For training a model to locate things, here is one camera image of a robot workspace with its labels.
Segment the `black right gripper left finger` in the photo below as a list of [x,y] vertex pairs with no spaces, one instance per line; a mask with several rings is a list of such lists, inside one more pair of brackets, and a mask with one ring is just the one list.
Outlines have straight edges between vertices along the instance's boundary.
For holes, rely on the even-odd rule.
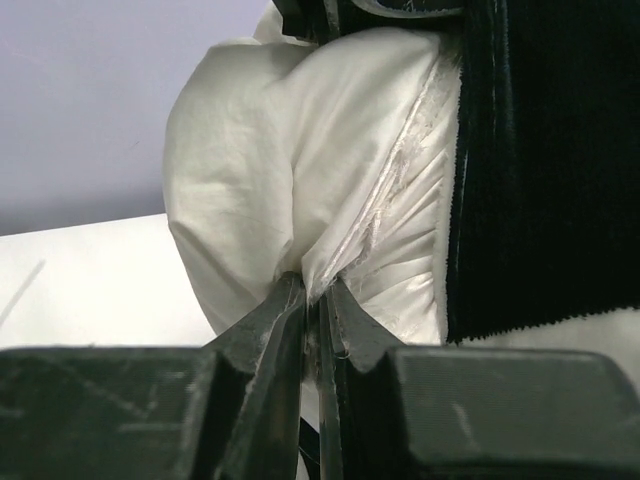
[[292,479],[305,293],[288,273],[199,348],[1,354],[5,479]]

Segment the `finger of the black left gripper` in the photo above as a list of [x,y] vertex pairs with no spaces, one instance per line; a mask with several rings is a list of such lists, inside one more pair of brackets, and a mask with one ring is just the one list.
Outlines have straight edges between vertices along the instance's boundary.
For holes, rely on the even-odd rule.
[[325,45],[341,36],[336,0],[273,0],[282,17],[283,35]]
[[344,3],[345,25],[423,25],[458,18],[462,0],[354,0]]

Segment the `black white checkered pillowcase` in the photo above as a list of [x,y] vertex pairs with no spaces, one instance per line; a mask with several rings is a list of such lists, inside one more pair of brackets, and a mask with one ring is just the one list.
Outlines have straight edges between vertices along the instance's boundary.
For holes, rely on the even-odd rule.
[[637,308],[638,3],[464,2],[447,340]]

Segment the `white pillow insert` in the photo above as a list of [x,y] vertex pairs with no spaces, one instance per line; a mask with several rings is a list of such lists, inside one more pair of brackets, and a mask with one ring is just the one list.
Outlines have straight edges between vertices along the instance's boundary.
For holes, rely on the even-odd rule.
[[282,34],[211,48],[164,148],[169,230],[219,337],[292,273],[305,293],[303,474],[320,470],[321,297],[343,283],[409,346],[602,355],[639,400],[639,305],[460,342],[444,314],[462,28],[380,25],[317,45]]

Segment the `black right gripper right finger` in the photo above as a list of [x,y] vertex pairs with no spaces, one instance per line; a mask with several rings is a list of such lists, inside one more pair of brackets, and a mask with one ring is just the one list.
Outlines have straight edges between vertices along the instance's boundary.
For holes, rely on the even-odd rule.
[[409,346],[320,299],[325,479],[635,479],[639,400],[602,355]]

